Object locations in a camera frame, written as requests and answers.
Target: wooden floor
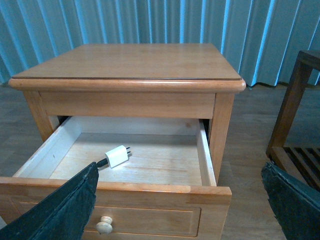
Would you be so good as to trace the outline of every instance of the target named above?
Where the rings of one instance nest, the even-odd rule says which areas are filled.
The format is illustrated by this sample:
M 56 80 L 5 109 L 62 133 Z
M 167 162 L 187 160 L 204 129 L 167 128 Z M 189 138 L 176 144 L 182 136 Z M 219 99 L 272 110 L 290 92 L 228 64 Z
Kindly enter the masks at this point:
M 261 179 L 285 90 L 255 86 L 235 98 L 218 183 L 232 191 L 223 240 L 286 239 Z M 319 99 L 320 90 L 306 90 L 288 137 L 290 145 L 320 143 Z M 0 176 L 12 176 L 42 141 L 21 92 L 0 87 L 0 113 Z

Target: drawer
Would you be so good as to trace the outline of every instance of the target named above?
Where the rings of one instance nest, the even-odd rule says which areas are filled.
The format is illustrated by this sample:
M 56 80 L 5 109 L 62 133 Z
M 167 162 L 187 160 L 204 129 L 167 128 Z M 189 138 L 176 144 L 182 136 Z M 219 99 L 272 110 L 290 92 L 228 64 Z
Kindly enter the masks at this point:
M 129 160 L 99 169 L 83 239 L 220 239 L 231 191 L 217 187 L 203 123 L 188 118 L 68 118 L 13 177 L 0 178 L 0 215 L 11 222 L 105 152 Z M 112 233 L 100 235 L 102 216 Z

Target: blue curtain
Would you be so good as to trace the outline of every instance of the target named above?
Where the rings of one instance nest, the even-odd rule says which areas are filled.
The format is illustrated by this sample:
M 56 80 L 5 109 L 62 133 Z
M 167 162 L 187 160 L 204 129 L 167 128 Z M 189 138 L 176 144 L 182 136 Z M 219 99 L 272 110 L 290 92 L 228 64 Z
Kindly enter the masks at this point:
M 212 43 L 249 86 L 275 86 L 320 49 L 319 21 L 319 0 L 0 0 L 0 82 L 82 44 Z

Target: drawer knob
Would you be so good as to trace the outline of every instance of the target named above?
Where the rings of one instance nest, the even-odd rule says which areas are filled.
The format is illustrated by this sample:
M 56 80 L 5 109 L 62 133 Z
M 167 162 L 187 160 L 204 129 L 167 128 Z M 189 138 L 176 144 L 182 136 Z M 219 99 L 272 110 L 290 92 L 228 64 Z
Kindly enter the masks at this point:
M 100 234 L 109 234 L 112 232 L 112 218 L 109 216 L 102 216 L 100 219 L 101 222 L 98 222 L 95 225 L 95 228 Z

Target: charger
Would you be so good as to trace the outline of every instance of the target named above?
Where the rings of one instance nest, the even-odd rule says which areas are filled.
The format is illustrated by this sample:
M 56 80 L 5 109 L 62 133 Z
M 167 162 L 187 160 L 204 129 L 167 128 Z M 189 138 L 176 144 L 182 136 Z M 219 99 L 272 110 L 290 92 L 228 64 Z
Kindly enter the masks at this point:
M 96 165 L 98 168 L 103 167 L 104 165 L 109 164 L 110 168 L 114 168 L 126 161 L 129 160 L 128 155 L 131 153 L 131 151 L 127 151 L 130 149 L 130 147 L 125 147 L 123 145 L 118 146 L 110 151 L 107 151 L 105 153 L 106 158 L 99 161 Z

